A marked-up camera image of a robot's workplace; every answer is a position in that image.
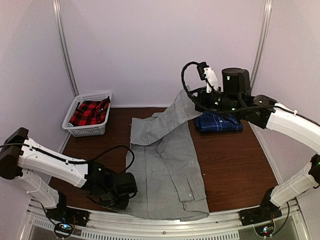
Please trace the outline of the grey long sleeve shirt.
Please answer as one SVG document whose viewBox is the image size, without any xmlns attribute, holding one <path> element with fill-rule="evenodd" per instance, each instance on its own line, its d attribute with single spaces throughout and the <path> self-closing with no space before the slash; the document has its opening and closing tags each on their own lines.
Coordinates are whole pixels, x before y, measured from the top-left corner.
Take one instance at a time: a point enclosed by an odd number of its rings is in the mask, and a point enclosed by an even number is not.
<svg viewBox="0 0 320 240">
<path fill-rule="evenodd" d="M 163 112 L 133 118 L 126 162 L 137 194 L 125 213 L 141 219 L 195 221 L 209 216 L 204 180 L 188 121 L 200 116 L 181 90 Z"/>
</svg>

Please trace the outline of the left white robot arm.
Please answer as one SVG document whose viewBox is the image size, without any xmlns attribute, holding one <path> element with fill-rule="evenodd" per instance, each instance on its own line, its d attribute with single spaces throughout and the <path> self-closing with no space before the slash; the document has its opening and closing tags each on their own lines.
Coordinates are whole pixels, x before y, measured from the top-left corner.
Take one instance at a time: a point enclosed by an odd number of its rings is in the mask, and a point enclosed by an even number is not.
<svg viewBox="0 0 320 240">
<path fill-rule="evenodd" d="M 99 163 L 97 157 L 84 160 L 60 154 L 41 146 L 28 133 L 28 129 L 20 127 L 0 146 L 0 176 L 19 181 L 28 194 L 46 210 L 52 209 L 61 222 L 72 218 L 71 209 L 65 206 L 66 196 L 43 182 L 36 172 L 82 189 L 88 200 L 112 211 L 124 211 L 137 194 L 132 173 L 126 170 L 116 173 Z"/>
</svg>

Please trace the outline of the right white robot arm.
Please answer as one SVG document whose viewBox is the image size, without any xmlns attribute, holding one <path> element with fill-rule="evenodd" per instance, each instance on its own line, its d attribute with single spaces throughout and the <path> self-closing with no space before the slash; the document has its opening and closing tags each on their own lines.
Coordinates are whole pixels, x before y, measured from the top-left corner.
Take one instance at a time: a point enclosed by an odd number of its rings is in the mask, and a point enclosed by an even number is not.
<svg viewBox="0 0 320 240">
<path fill-rule="evenodd" d="M 196 65 L 199 77 L 206 86 L 187 94 L 199 112 L 220 116 L 233 115 L 262 129 L 284 134 L 315 151 L 310 162 L 289 180 L 268 190 L 256 210 L 259 220 L 268 220 L 283 204 L 320 186 L 320 125 L 290 110 L 277 100 L 260 94 L 251 94 L 250 74 L 242 68 L 222 70 L 223 86 L 212 67 L 205 62 Z"/>
</svg>

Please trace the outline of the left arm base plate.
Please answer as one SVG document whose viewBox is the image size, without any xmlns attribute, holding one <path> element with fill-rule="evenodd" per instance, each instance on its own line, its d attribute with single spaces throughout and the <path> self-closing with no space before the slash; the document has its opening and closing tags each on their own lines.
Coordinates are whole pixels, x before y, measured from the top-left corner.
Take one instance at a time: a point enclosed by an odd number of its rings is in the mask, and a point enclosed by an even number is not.
<svg viewBox="0 0 320 240">
<path fill-rule="evenodd" d="M 46 209 L 46 215 L 54 221 L 68 223 L 80 227 L 86 227 L 90 213 L 86 210 L 76 208 L 67 208 L 61 210 L 58 208 Z"/>
</svg>

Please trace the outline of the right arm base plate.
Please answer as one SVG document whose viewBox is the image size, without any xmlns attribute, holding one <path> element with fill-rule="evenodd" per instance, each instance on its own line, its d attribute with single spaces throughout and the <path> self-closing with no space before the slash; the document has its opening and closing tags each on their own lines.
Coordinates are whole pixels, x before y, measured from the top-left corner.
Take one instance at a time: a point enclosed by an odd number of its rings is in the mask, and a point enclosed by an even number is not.
<svg viewBox="0 0 320 240">
<path fill-rule="evenodd" d="M 271 209 L 270 207 L 258 206 L 241 210 L 239 216 L 242 226 L 248 226 L 279 218 L 282 216 L 282 212 L 278 208 Z"/>
</svg>

